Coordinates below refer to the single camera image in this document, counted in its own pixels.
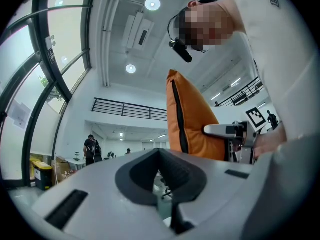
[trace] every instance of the trash can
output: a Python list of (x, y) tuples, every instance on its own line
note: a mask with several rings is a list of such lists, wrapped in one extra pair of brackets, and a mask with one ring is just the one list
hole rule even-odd
[(33, 162), (35, 185), (41, 190), (52, 187), (52, 167), (45, 162)]

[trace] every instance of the orange pillow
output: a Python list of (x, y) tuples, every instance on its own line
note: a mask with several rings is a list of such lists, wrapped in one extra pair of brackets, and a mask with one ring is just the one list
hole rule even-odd
[(225, 141), (203, 134), (206, 125), (219, 124), (215, 114), (196, 87), (175, 70), (166, 79), (166, 105), (172, 150), (224, 160)]

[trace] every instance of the balcony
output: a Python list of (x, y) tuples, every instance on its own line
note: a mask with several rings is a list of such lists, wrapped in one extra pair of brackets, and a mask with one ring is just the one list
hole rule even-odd
[(244, 88), (239, 90), (237, 93), (227, 98), (219, 104), (220, 107), (229, 107), (229, 106), (240, 106), (246, 103), (248, 100), (252, 99), (254, 96), (258, 95), (263, 89), (264, 85), (261, 82), (260, 78), (257, 77), (251, 81)]

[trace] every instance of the black shirt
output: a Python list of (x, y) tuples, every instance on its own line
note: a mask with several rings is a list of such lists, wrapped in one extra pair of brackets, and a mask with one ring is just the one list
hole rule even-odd
[(93, 158), (97, 153), (97, 150), (100, 149), (99, 142), (95, 139), (89, 138), (84, 142), (84, 146), (86, 146), (86, 157)]

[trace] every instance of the person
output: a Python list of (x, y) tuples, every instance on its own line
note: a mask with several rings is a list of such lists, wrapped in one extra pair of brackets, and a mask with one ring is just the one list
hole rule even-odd
[(267, 111), (267, 113), (269, 115), (268, 122), (269, 122), (269, 124), (271, 124), (272, 129), (275, 130), (278, 127), (278, 123), (279, 123), (277, 120), (277, 117), (276, 117), (276, 115), (271, 114), (269, 110)]
[(102, 152), (99, 142), (90, 134), (88, 139), (84, 142), (83, 153), (85, 157), (86, 166), (102, 161)]
[(243, 91), (241, 92), (241, 95), (243, 95), (244, 100), (245, 100), (246, 102), (249, 100), (248, 97), (247, 97), (247, 94), (244, 93)]
[(291, 1), (192, 0), (174, 20), (177, 38), (201, 52), (204, 46), (224, 44), (235, 32), (248, 41), (259, 77), (282, 118), (276, 130), (257, 136), (255, 156), (319, 133), (314, 122), (320, 113), (320, 53)]

